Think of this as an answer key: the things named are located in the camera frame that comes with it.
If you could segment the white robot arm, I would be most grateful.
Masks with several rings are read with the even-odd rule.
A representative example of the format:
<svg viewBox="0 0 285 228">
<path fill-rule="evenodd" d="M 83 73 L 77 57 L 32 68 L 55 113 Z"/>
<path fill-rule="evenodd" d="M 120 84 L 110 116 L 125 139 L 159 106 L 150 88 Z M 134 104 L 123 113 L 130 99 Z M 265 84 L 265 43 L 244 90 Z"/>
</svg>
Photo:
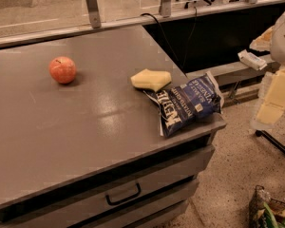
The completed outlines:
<svg viewBox="0 0 285 228">
<path fill-rule="evenodd" d="M 281 65 L 273 75 L 267 75 L 259 91 L 254 125 L 261 129 L 273 125 L 285 112 L 285 11 L 275 24 L 265 30 L 251 44 L 257 51 L 268 50 L 273 61 Z"/>
</svg>

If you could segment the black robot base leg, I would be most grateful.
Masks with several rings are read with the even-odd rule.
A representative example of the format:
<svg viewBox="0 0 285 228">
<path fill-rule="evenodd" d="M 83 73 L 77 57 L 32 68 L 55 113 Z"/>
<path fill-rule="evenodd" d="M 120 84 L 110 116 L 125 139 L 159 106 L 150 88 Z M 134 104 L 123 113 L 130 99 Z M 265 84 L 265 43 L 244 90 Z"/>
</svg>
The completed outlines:
<svg viewBox="0 0 285 228">
<path fill-rule="evenodd" d="M 279 149 L 283 154 L 285 154 L 285 145 L 275 139 L 270 133 L 264 130 L 257 130 L 255 132 L 257 137 L 264 137 L 267 141 L 269 141 L 274 147 Z"/>
</svg>

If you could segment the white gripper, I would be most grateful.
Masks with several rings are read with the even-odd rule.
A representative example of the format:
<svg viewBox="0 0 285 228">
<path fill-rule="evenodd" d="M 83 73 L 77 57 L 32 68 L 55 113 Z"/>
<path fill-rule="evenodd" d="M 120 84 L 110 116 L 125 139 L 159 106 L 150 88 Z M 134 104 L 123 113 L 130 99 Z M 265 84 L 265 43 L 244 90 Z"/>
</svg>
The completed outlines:
<svg viewBox="0 0 285 228">
<path fill-rule="evenodd" d="M 252 41 L 249 48 L 256 51 L 269 51 L 273 28 L 267 28 Z M 263 124 L 274 124 L 285 111 L 285 67 L 276 73 L 266 73 L 268 88 L 265 90 L 264 104 L 257 111 L 256 119 Z"/>
</svg>

